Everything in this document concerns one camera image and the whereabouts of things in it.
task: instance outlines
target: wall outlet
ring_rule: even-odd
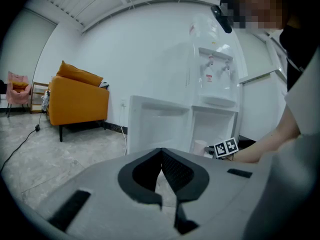
[[[123,98],[123,99],[121,100],[120,106],[121,106],[121,107],[126,107],[126,106],[127,106],[127,101],[126,101],[126,99]]]

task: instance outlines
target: black power cord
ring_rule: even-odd
[[[2,165],[2,168],[0,170],[0,174],[2,173],[2,170],[4,169],[6,163],[10,160],[10,158],[14,155],[14,153],[20,149],[20,147],[23,145],[23,143],[25,143],[27,141],[27,139],[29,138],[30,134],[34,133],[34,132],[39,132],[40,131],[40,119],[41,119],[41,115],[42,113],[40,114],[40,118],[39,118],[39,123],[35,126],[34,130],[32,132],[29,133],[29,135],[26,137],[26,139],[20,144],[20,146],[17,147],[17,149],[15,149],[11,155],[8,157],[7,160],[4,161],[3,165]]]

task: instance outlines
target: marble floor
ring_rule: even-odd
[[[11,112],[10,118],[0,113],[0,165],[26,139],[39,123],[40,114]],[[12,196],[35,209],[57,187],[85,168],[102,161],[124,156],[125,139],[121,133],[104,130],[96,124],[74,124],[63,128],[52,126],[45,114],[40,131],[32,133],[6,163],[2,177]],[[156,193],[162,195],[162,212],[173,221],[176,196],[163,173]]]

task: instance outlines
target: pink chair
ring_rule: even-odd
[[[7,82],[7,87],[6,87],[6,100],[8,101],[8,107],[6,108],[6,114],[8,113],[8,117],[10,117],[10,110],[12,104],[21,104],[23,107],[23,110],[25,111],[24,104],[28,106],[28,101],[29,101],[29,92],[31,89],[31,85],[29,84],[24,91],[17,92],[13,89],[13,84],[11,81],[14,82],[24,82],[24,83],[29,83],[28,77],[26,75],[18,75],[14,74],[12,72],[8,72],[8,82]]]

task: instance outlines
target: open cabinet door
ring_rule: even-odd
[[[131,96],[128,154],[154,148],[189,151],[191,108],[169,101]]]

